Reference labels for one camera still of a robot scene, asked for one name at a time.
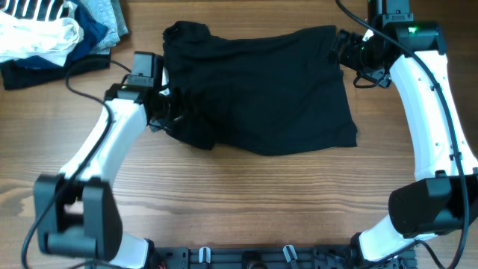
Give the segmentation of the black t-shirt with logo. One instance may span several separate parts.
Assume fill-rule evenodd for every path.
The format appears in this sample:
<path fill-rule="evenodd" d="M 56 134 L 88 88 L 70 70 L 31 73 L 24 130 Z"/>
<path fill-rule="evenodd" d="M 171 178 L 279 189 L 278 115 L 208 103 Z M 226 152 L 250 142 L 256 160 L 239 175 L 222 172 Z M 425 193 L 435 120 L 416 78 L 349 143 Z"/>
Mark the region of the black t-shirt with logo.
<path fill-rule="evenodd" d="M 221 143 L 259 155 L 354 147 L 333 25 L 227 40 L 178 21 L 163 33 L 172 115 L 158 125 L 200 149 Z"/>

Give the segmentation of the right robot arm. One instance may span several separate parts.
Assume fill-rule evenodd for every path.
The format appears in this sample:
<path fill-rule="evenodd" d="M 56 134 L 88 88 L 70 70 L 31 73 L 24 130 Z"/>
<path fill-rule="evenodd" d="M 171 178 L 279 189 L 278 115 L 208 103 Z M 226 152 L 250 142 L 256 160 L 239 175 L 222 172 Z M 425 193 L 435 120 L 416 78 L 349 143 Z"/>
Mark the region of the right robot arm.
<path fill-rule="evenodd" d="M 386 268 L 417 245 L 451 232 L 464 252 L 477 218 L 477 158 L 456 112 L 447 78 L 446 43 L 434 22 L 389 22 L 365 35 L 339 31 L 331 56 L 370 86 L 394 84 L 415 154 L 415 181 L 393 191 L 388 214 L 350 242 L 347 264 Z"/>

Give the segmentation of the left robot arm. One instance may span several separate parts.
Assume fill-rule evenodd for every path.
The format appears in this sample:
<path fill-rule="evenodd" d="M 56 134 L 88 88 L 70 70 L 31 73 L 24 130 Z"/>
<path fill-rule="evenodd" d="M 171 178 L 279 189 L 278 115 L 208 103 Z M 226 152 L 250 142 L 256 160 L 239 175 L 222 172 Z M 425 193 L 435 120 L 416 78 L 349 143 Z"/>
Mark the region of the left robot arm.
<path fill-rule="evenodd" d="M 161 268 L 148 239 L 125 233 L 113 195 L 126 154 L 150 120 L 169 117 L 168 86 L 113 84 L 101 100 L 102 113 L 86 141 L 56 176 L 34 183 L 36 219 L 25 239 L 37 236 L 47 255 L 83 258 L 95 268 Z"/>

